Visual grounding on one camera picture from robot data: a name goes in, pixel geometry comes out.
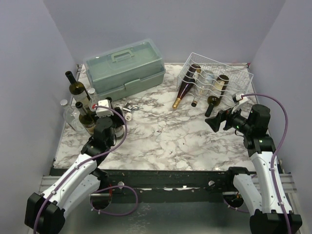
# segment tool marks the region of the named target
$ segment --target green plastic box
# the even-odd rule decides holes
[[[165,67],[151,39],[84,60],[89,82],[101,98],[118,100],[162,83]]]

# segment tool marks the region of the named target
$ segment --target wine bottle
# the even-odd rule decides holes
[[[183,81],[180,85],[179,92],[177,94],[176,100],[172,106],[174,110],[177,109],[178,105],[180,104],[181,100],[184,98],[184,96],[190,91],[190,89],[193,87],[196,80],[193,78],[195,72],[200,73],[201,68],[198,64],[192,64],[187,71],[185,77],[183,78]]]
[[[87,131],[90,134],[93,134],[96,123],[94,122],[94,119],[91,117],[92,112],[90,110],[86,110],[86,108],[84,108],[82,102],[80,101],[76,102],[76,107],[80,112],[79,115],[80,123],[82,123],[82,125],[87,129]]]
[[[215,75],[212,71],[204,70],[201,74],[199,74],[196,85],[194,86],[194,99],[191,106],[196,107],[198,101],[209,93],[208,89],[212,88],[214,80]]]
[[[94,104],[98,104],[99,98],[98,98],[98,94],[96,92],[96,90],[94,88],[90,88],[88,90],[89,96],[90,96],[90,101],[89,101],[89,108],[90,111],[96,111],[95,109],[93,109],[93,105]]]
[[[86,133],[86,129],[83,127],[78,119],[79,111],[68,105],[68,101],[66,99],[60,101],[60,105],[64,108],[63,117],[68,125],[72,127],[72,129],[74,129],[77,133]]]
[[[219,75],[216,81],[214,82],[214,87],[211,89],[213,92],[207,99],[209,104],[208,109],[205,113],[205,117],[209,117],[213,108],[218,106],[221,102],[222,95],[224,94],[224,90],[227,88],[227,84],[229,83],[229,78],[226,75]]]
[[[89,109],[90,96],[83,83],[76,81],[71,71],[65,72],[65,75],[70,82],[69,92],[73,95],[76,101],[82,102],[84,108]]]

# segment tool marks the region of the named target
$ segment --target wall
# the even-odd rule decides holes
[[[289,116],[285,143],[278,157],[291,172],[306,220],[312,220],[312,1],[287,0],[251,64],[258,93],[280,100]],[[261,98],[272,108],[270,132],[276,144],[284,129],[279,107]]]
[[[250,62],[285,0],[43,0],[77,63],[151,38],[165,62]]]
[[[64,72],[76,65],[41,0],[1,0],[0,32],[0,227],[25,234],[26,201],[52,165],[63,126]]]

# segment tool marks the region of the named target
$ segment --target marble tabletop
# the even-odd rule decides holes
[[[166,74],[161,85],[136,95],[113,102],[123,107],[127,102],[139,106],[133,120],[127,123],[129,132],[125,142],[110,153],[100,164],[100,169],[125,170],[222,170],[231,166],[246,167],[255,171],[243,145],[243,138],[234,129],[214,133],[205,123],[204,113],[208,107],[202,98],[194,108],[193,97],[186,96],[177,110],[172,109],[176,98],[177,76],[182,65],[166,64]],[[246,66],[240,69],[247,72]],[[86,88],[90,88],[84,66],[79,76]],[[252,97],[242,111],[248,116],[255,104]],[[228,108],[220,104],[219,110]],[[77,134],[67,124],[62,134],[54,168],[68,169],[76,160],[89,135]]]

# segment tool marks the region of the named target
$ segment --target wire basket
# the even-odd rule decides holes
[[[210,76],[206,76],[205,71],[213,72],[215,78],[217,78],[219,75],[226,75],[229,78],[229,82],[228,84],[226,84],[227,87],[224,90],[223,95],[221,95],[223,96],[221,102],[231,107],[235,105],[232,99],[232,95],[236,93],[247,93],[254,77],[253,74],[236,68],[241,67],[242,64],[226,65],[224,63],[215,61],[202,55],[191,53],[191,55],[185,62],[180,74],[177,76],[178,77],[176,85],[177,90],[179,89],[183,81],[183,78],[186,76],[186,73],[192,64],[198,64],[201,67],[202,72],[199,74],[199,76],[201,76],[201,80],[212,79]],[[215,87],[215,84],[218,83],[218,81],[216,81],[215,79],[213,80],[213,82],[212,80],[210,80],[211,84],[209,85],[205,84],[206,86],[205,88],[201,88],[202,87],[202,85],[200,84],[201,81],[198,78],[194,79],[196,81],[194,88],[192,88],[191,91],[189,92],[189,94],[193,96],[196,92],[196,89],[205,90],[207,97],[210,95],[216,95],[215,92],[219,90],[217,87]]]

